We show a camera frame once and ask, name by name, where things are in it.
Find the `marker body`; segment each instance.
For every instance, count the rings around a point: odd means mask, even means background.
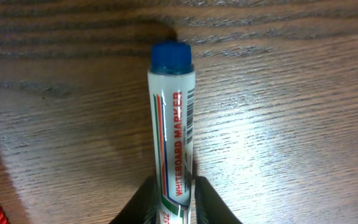
[[[160,222],[190,223],[195,72],[149,72]]]

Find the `barcode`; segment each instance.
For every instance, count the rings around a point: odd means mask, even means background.
[[[186,144],[193,140],[194,89],[187,94]]]

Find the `green stripe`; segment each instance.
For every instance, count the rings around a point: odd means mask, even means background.
[[[160,155],[160,152],[161,152],[161,149],[160,149],[160,135],[159,135],[159,131],[158,131],[158,129],[159,129],[159,125],[158,125],[158,121],[159,121],[159,119],[158,119],[158,111],[157,111],[157,97],[154,95],[154,112],[155,112],[155,126],[156,126],[156,128],[155,128],[155,130],[156,130],[156,132],[157,132],[157,146],[158,146],[158,163],[160,164],[160,168],[162,167],[162,165],[161,165],[161,155]],[[169,210],[169,211],[171,211],[172,213],[174,213],[174,214],[177,214],[178,212],[179,212],[179,208],[176,206],[176,205],[174,205],[174,204],[172,204],[170,201],[168,201],[165,197],[164,197],[164,195],[163,195],[163,193],[162,193],[162,172],[161,172],[161,170],[160,170],[160,183],[161,183],[161,201],[162,201],[162,204]],[[183,216],[185,215],[185,213],[184,213],[184,211],[181,209],[180,210],[180,217],[182,217],[183,218]]]

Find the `marker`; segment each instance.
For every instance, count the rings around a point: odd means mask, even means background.
[[[152,47],[148,73],[161,224],[190,223],[196,75],[183,42]]]

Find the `dark wood grain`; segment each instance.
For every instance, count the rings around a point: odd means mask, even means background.
[[[198,72],[198,173],[235,215],[358,224],[355,0],[0,1],[11,223],[108,223],[154,173],[146,71],[176,35]]]

